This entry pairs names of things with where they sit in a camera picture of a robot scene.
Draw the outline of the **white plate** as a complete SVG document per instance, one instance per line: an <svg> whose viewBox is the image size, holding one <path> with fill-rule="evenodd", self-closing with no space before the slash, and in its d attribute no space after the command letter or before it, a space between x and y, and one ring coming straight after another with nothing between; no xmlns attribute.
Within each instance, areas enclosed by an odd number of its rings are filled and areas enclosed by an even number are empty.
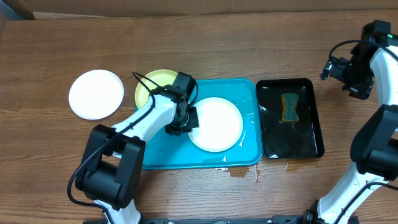
<svg viewBox="0 0 398 224"><path fill-rule="evenodd" d="M199 127L188 134L194 145L207 152L233 147L243 132L243 117L232 102L209 97L195 104Z"/></svg>
<svg viewBox="0 0 398 224"><path fill-rule="evenodd" d="M112 115L124 98L121 79L108 70L91 70L80 75L72 84L68 102L72 111L87 120Z"/></svg>

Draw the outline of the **green and yellow sponge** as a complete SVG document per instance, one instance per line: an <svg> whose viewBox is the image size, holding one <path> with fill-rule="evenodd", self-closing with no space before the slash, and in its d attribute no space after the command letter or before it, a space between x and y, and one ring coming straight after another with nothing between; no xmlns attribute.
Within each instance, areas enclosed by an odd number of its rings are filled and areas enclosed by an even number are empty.
<svg viewBox="0 0 398 224"><path fill-rule="evenodd" d="M284 93L281 95L282 116L281 121L286 123L296 123L299 116L296 112L299 96L295 93Z"/></svg>

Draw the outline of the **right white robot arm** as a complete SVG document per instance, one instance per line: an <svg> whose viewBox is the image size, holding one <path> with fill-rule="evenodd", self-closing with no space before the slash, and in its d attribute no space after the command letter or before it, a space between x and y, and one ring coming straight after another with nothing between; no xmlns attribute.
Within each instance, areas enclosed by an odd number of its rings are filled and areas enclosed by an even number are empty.
<svg viewBox="0 0 398 224"><path fill-rule="evenodd" d="M349 95L369 98L377 87L379 108L355 135L351 164L338 183L292 223L357 223L354 211L378 188L397 178L397 36L391 24L375 20L354 40L352 57L328 56L321 79L333 77Z"/></svg>

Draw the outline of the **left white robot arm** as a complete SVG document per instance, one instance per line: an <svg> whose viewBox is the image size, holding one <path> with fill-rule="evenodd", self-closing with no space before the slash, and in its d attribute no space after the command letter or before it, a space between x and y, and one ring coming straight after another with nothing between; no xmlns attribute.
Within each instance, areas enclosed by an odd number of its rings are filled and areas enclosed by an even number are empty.
<svg viewBox="0 0 398 224"><path fill-rule="evenodd" d="M179 72L170 85L148 89L147 103L123 122L95 126L80 165L70 177L71 202L100 208L101 223L142 223L135 208L146 144L161 129L169 135L190 133L199 126L194 107L197 81Z"/></svg>

